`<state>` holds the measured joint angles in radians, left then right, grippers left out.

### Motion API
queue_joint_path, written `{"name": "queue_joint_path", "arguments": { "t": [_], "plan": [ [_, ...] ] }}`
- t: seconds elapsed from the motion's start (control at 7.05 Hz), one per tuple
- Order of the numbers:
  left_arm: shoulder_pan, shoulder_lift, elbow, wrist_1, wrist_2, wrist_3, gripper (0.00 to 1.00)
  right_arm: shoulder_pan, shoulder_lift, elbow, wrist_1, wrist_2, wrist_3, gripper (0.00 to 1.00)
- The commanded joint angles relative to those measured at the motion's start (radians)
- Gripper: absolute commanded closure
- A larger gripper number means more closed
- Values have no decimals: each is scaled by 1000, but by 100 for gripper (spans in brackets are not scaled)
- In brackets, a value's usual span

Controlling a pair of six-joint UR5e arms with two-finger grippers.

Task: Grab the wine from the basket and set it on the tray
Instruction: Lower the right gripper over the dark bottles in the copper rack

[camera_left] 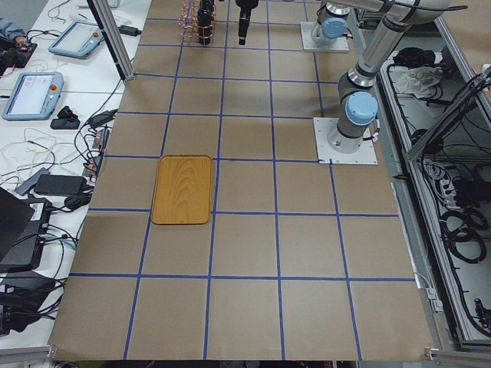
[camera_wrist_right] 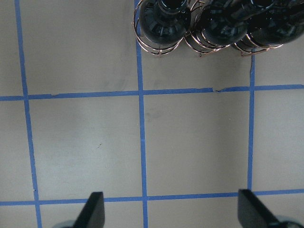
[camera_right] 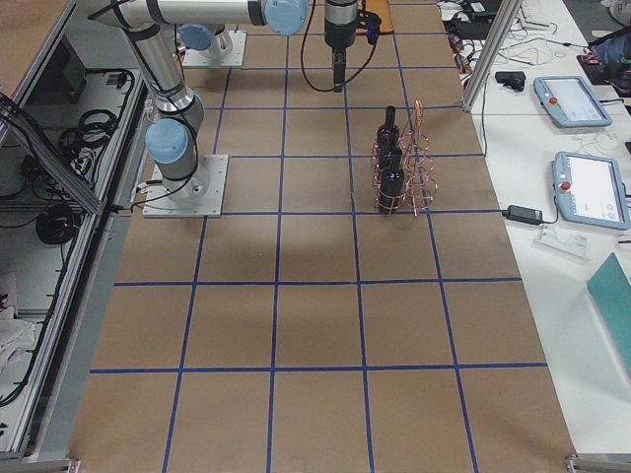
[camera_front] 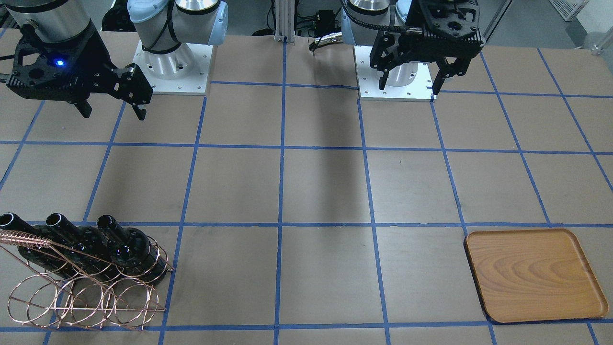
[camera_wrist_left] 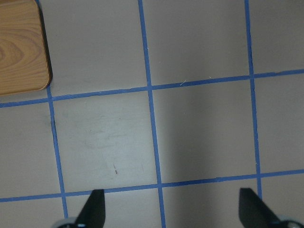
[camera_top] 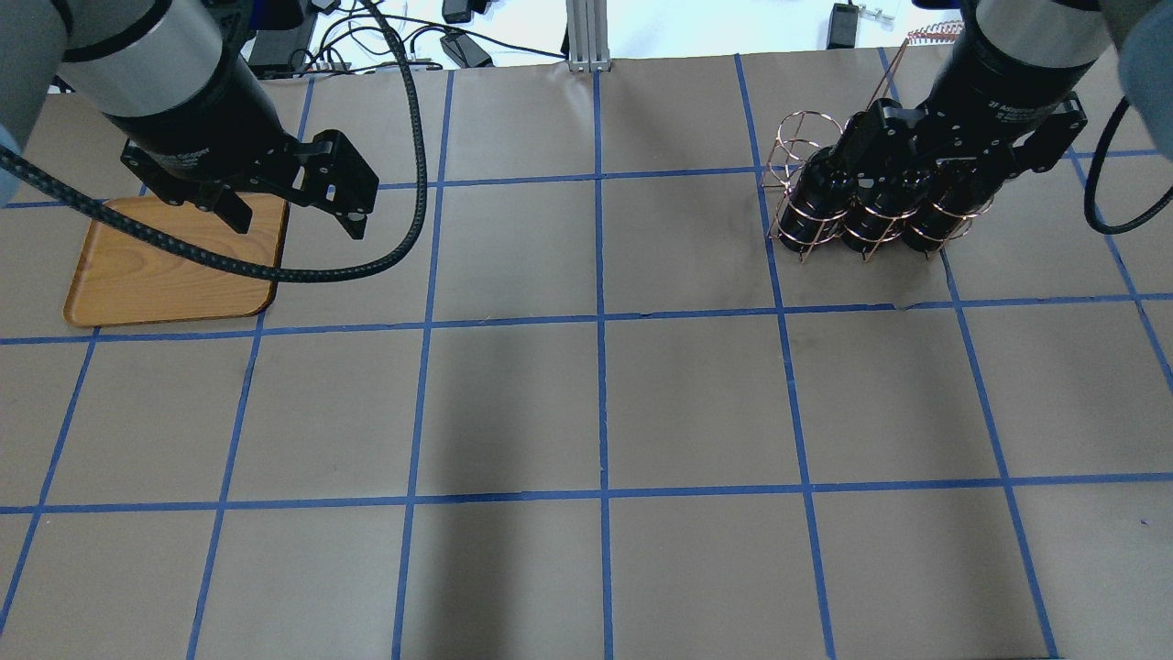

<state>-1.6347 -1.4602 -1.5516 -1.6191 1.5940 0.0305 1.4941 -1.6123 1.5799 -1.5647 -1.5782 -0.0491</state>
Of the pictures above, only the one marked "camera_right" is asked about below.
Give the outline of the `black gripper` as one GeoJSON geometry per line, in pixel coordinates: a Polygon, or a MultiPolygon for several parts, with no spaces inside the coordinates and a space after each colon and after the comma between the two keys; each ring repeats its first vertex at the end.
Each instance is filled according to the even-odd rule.
{"type": "Polygon", "coordinates": [[[326,0],[324,3],[324,40],[332,50],[333,91],[341,93],[344,87],[344,49],[350,47],[356,36],[357,2],[326,0]]]}

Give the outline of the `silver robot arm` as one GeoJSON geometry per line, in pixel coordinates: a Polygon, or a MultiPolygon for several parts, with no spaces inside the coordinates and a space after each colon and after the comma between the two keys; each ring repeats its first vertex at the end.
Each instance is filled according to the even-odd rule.
{"type": "Polygon", "coordinates": [[[297,34],[305,24],[306,1],[82,1],[90,21],[123,31],[143,79],[152,90],[159,120],[148,128],[146,147],[173,146],[180,155],[154,153],[172,194],[196,191],[191,182],[201,175],[197,132],[204,118],[201,99],[184,80],[173,47],[162,35],[166,25],[223,26],[244,23],[267,26],[277,34],[297,34]]]}
{"type": "Polygon", "coordinates": [[[233,51],[233,42],[224,24],[182,24],[178,37],[187,49],[209,58],[224,57],[233,51]]]}

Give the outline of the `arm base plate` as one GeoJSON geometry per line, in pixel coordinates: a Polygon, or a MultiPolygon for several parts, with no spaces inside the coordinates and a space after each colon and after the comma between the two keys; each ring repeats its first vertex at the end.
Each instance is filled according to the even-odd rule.
{"type": "Polygon", "coordinates": [[[185,69],[241,68],[246,37],[245,31],[228,30],[203,35],[201,40],[186,46],[182,65],[185,69]]]}
{"type": "Polygon", "coordinates": [[[160,183],[148,188],[142,215],[147,218],[220,217],[228,173],[228,155],[204,155],[199,160],[196,174],[178,192],[176,182],[163,180],[154,165],[152,178],[160,183]]]}

